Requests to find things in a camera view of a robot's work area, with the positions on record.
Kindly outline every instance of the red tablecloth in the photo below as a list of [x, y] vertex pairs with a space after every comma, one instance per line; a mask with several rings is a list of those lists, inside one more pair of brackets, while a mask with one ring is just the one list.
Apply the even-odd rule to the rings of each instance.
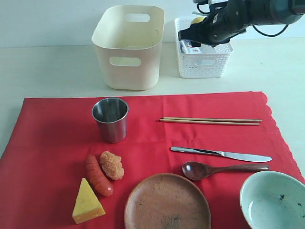
[[[124, 97], [130, 106], [128, 134], [114, 145], [101, 141], [91, 117], [91, 108], [100, 99], [24, 100], [0, 160], [0, 228], [122, 229], [127, 197], [144, 178], [163, 172], [183, 175], [181, 165], [191, 160], [212, 166], [247, 163], [172, 152], [171, 146], [271, 156], [272, 170], [304, 183], [262, 92]], [[229, 126], [157, 121], [164, 116], [263, 122], [260, 126]], [[112, 196], [98, 196], [106, 215], [76, 225], [71, 215], [91, 146], [122, 156], [125, 175], [113, 182]], [[196, 182], [209, 202], [213, 229], [249, 229], [240, 209], [239, 191], [251, 174], [224, 172]]]

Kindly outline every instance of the cheese wedge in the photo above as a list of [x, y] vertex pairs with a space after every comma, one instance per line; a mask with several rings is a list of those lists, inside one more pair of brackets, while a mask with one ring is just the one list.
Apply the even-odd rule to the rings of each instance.
[[79, 224], [105, 214], [89, 183], [83, 178], [72, 213], [74, 221]]

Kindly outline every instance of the yellow object in basket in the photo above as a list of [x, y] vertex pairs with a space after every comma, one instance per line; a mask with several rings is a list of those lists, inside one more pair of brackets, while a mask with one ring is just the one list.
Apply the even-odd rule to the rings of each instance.
[[194, 20], [192, 20], [191, 25], [195, 23], [200, 23], [204, 20], [204, 17], [197, 17]]

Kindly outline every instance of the bin handle hole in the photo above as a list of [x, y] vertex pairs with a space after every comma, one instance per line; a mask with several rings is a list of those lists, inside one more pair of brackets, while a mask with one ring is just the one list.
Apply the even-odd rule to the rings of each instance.
[[141, 65], [141, 60], [133, 57], [113, 56], [110, 57], [109, 61], [114, 66], [138, 67]]
[[128, 22], [149, 22], [150, 16], [147, 13], [127, 13], [125, 20]]
[[208, 66], [216, 64], [216, 60], [198, 60], [195, 62], [197, 66]]

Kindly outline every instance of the spoon handle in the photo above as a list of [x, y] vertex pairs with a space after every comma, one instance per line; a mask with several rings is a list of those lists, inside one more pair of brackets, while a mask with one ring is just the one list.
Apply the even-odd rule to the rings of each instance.
[[213, 169], [213, 173], [227, 171], [227, 170], [243, 170], [243, 171], [265, 171], [269, 170], [268, 165], [258, 165], [258, 164], [248, 164], [248, 165], [236, 165], [236, 166], [226, 166], [226, 167], [216, 167]]

